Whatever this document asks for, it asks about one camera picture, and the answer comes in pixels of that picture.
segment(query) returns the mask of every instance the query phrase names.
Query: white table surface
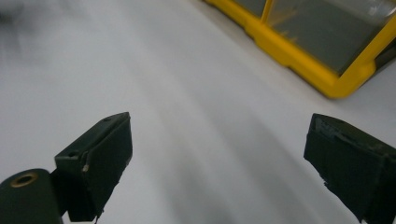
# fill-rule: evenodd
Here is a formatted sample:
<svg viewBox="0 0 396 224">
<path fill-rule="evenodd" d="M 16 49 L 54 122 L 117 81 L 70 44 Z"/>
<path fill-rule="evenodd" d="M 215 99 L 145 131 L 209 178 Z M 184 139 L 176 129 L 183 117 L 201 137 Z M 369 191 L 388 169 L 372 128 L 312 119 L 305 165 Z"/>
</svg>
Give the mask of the white table surface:
<svg viewBox="0 0 396 224">
<path fill-rule="evenodd" d="M 395 72 L 329 100 L 199 0 L 26 0 L 0 24 L 0 179 L 52 171 L 129 111 L 134 157 L 99 223 L 358 223 L 305 135 L 321 113 L 396 147 Z"/>
</svg>

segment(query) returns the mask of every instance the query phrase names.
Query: yellow plastic tray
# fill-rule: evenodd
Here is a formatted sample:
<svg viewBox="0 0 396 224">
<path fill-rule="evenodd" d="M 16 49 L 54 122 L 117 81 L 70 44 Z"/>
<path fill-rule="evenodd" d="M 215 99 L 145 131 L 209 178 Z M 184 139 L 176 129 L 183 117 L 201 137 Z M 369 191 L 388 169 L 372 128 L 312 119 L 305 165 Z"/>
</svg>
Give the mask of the yellow plastic tray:
<svg viewBox="0 0 396 224">
<path fill-rule="evenodd" d="M 393 16 L 340 76 L 265 24 L 271 0 L 267 0 L 261 18 L 231 0 L 204 1 L 239 23 L 261 49 L 330 98 L 347 97 L 364 84 L 376 71 L 375 58 L 396 37 L 396 16 Z"/>
</svg>

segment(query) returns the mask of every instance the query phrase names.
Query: yellow bin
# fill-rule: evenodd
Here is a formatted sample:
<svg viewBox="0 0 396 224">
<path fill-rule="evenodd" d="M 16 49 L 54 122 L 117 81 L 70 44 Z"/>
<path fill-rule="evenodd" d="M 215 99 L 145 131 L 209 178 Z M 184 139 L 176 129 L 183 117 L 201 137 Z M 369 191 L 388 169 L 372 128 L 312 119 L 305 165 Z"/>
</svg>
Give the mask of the yellow bin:
<svg viewBox="0 0 396 224">
<path fill-rule="evenodd" d="M 330 98 L 396 56 L 396 0 L 205 0 Z"/>
</svg>

